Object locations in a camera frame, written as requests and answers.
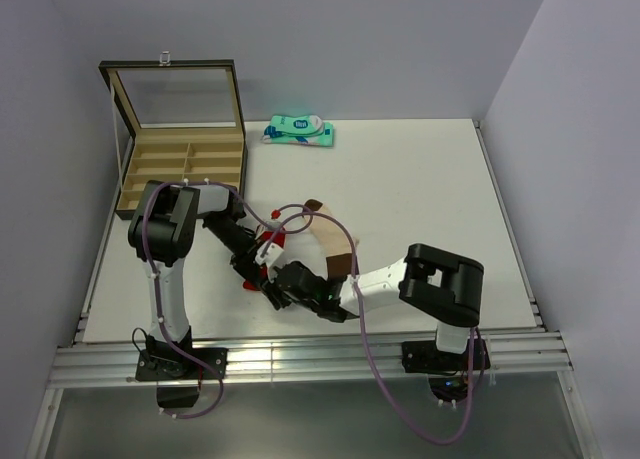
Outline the red sock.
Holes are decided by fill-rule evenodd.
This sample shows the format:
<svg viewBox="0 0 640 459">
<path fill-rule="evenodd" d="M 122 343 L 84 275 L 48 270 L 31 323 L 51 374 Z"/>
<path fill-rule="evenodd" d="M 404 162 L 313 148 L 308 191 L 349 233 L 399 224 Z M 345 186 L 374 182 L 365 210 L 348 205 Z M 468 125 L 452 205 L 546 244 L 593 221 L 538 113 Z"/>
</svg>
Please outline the red sock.
<svg viewBox="0 0 640 459">
<path fill-rule="evenodd" d="M 254 234 L 254 244 L 247 253 L 248 267 L 242 287 L 246 290 L 264 291 L 273 282 L 284 254 L 285 234 L 258 226 Z"/>
</svg>

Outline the beige brown striped sock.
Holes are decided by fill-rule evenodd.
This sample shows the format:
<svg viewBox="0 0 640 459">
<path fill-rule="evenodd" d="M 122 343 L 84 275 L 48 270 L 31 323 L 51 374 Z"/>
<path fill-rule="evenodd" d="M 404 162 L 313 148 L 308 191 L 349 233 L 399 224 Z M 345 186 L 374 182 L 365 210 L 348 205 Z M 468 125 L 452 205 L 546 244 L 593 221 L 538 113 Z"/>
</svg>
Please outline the beige brown striped sock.
<svg viewBox="0 0 640 459">
<path fill-rule="evenodd" d="M 342 229 L 317 215 L 313 216 L 310 229 L 325 253 L 327 277 L 337 279 L 350 275 L 354 255 Z"/>
</svg>

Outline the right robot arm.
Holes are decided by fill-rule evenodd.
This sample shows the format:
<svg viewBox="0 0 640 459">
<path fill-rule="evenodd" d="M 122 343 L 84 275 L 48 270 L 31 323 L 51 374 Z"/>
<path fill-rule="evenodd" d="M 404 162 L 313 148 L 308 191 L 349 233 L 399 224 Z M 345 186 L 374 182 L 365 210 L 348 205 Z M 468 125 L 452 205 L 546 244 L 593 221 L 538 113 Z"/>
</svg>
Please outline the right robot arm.
<svg viewBox="0 0 640 459">
<path fill-rule="evenodd" d="M 267 284 L 284 299 L 336 323 L 403 302 L 437 321 L 432 349 L 438 365 L 452 369 L 466 358 L 470 331 L 480 322 L 480 262 L 417 243 L 404 258 L 355 280 L 324 279 L 299 261 L 286 263 L 283 255 L 282 247 L 263 245 L 255 262 L 266 268 Z"/>
</svg>

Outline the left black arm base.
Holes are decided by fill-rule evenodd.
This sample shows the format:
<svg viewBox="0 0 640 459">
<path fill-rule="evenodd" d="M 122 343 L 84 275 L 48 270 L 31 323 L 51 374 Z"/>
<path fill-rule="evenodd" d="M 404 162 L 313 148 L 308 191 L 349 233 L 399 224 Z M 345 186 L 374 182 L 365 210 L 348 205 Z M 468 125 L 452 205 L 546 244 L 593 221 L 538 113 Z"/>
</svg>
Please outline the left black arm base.
<svg viewBox="0 0 640 459">
<path fill-rule="evenodd" d="M 156 384 L 156 401 L 160 407 L 190 409 L 198 401 L 205 380 L 224 378 L 228 350 L 221 347 L 196 348 L 191 354 L 210 369 L 180 354 L 174 361 L 153 357 L 144 350 L 139 355 L 135 381 Z"/>
</svg>

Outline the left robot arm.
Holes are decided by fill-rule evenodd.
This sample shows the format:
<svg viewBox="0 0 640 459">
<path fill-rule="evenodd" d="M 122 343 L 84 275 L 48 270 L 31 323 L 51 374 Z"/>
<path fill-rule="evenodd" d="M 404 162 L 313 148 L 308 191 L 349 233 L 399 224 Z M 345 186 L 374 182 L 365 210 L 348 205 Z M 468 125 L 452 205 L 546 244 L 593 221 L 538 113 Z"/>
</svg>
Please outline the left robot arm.
<svg viewBox="0 0 640 459">
<path fill-rule="evenodd" d="M 150 284 L 152 325 L 149 338 L 167 346 L 159 367 L 183 378 L 195 365 L 184 299 L 184 266 L 199 220 L 228 251 L 236 272 L 261 288 L 264 268 L 255 262 L 258 237 L 239 224 L 250 211 L 239 190 L 219 182 L 178 183 L 150 180 L 132 216 L 128 243 L 143 261 Z"/>
</svg>

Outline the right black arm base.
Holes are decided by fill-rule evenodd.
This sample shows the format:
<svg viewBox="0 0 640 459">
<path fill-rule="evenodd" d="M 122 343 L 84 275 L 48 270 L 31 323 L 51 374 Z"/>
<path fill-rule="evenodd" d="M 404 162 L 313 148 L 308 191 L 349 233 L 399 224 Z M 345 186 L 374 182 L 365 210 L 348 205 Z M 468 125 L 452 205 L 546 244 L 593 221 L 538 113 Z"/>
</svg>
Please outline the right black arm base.
<svg viewBox="0 0 640 459">
<path fill-rule="evenodd" d="M 407 374 L 428 375 L 433 395 L 446 403 L 467 399 L 469 379 L 468 351 L 463 354 L 441 352 L 434 340 L 405 341 L 401 344 L 402 366 Z"/>
</svg>

